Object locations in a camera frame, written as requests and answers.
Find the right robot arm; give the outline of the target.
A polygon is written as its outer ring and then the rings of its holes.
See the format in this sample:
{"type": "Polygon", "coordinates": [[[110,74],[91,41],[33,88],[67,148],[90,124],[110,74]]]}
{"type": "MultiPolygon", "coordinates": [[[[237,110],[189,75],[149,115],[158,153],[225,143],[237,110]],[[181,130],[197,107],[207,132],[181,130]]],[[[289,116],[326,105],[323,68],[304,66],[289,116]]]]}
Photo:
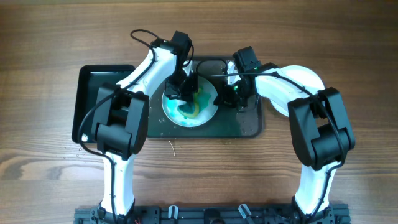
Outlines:
{"type": "Polygon", "coordinates": [[[256,92],[289,119],[292,145],[302,163],[300,184],[292,199],[296,222],[313,223],[330,212],[328,195],[336,171],[345,164],[355,137],[343,99],[336,88],[301,65],[261,63],[251,46],[233,54],[240,97],[256,92]]]}

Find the white plate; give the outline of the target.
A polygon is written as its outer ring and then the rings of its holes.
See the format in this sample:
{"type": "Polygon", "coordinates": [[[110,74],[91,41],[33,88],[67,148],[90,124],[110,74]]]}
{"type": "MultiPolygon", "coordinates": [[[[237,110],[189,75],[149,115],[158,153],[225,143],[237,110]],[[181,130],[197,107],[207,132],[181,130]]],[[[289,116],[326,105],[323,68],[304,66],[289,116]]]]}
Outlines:
{"type": "MultiPolygon", "coordinates": [[[[278,68],[277,73],[282,77],[292,80],[299,86],[303,86],[313,95],[325,89],[325,85],[321,78],[307,67],[301,65],[288,65],[278,68]]],[[[270,79],[272,83],[272,96],[270,101],[279,113],[288,117],[287,103],[297,98],[307,98],[308,95],[286,80],[274,77],[270,77],[270,79]]]]}
{"type": "Polygon", "coordinates": [[[201,126],[217,112],[214,100],[218,96],[216,88],[206,78],[198,77],[198,90],[193,94],[193,102],[170,100],[162,96],[162,108],[173,123],[186,128],[201,126]]]}

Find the green yellow sponge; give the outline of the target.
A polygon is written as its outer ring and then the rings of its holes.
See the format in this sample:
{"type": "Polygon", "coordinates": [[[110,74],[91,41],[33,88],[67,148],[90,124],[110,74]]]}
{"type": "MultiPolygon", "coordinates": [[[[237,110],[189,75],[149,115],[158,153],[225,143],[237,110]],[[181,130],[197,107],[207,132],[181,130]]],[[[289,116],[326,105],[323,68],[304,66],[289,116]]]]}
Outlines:
{"type": "Polygon", "coordinates": [[[199,97],[202,93],[202,89],[199,88],[196,93],[193,94],[193,101],[185,103],[184,105],[178,105],[177,111],[184,117],[184,118],[196,118],[200,113],[200,103],[199,97]]]}

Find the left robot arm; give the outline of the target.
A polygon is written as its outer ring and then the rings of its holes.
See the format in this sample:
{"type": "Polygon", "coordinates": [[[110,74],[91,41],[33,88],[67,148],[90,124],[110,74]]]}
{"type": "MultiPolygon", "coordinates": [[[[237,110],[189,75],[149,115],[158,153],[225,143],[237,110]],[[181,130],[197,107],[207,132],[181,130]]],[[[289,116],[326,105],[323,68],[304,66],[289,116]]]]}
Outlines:
{"type": "Polygon", "coordinates": [[[167,98],[192,105],[198,91],[198,79],[184,70],[193,57],[188,34],[176,31],[170,40],[157,37],[148,48],[147,57],[128,77],[99,88],[88,112],[96,153],[104,162],[105,189],[98,213],[106,223],[134,221],[132,172],[147,137],[151,96],[164,84],[167,98]]]}

